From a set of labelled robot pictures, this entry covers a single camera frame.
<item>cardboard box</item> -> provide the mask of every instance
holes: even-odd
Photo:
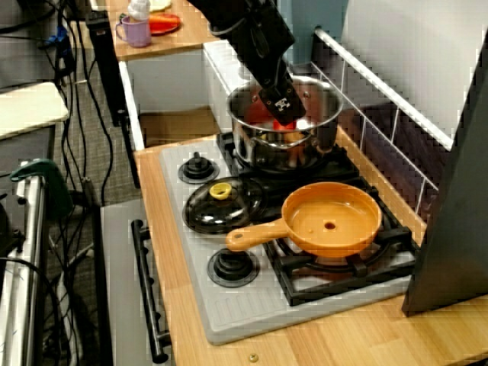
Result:
[[[219,133],[212,110],[141,114],[140,128],[146,147],[177,143]]]

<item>oven door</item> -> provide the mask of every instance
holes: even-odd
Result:
[[[169,336],[163,332],[164,306],[151,241],[144,230],[143,201],[103,207],[101,225],[114,364],[160,364],[164,355],[168,355],[164,364],[175,364],[171,346],[165,346]],[[136,254],[137,246],[145,248],[142,254]]]

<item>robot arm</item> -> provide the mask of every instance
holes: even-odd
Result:
[[[272,0],[188,0],[228,40],[262,87],[262,102],[283,126],[305,115],[283,61],[295,39]]]

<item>black pot lid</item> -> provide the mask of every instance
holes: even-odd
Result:
[[[183,209],[188,227],[204,234],[229,233],[247,226],[265,206],[261,186],[247,178],[221,178],[197,189]]]

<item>green handle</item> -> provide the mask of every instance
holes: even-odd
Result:
[[[68,216],[73,209],[73,202],[56,163],[49,159],[36,159],[13,171],[10,180],[22,181],[34,176],[42,176],[47,183],[47,218],[57,220]]]

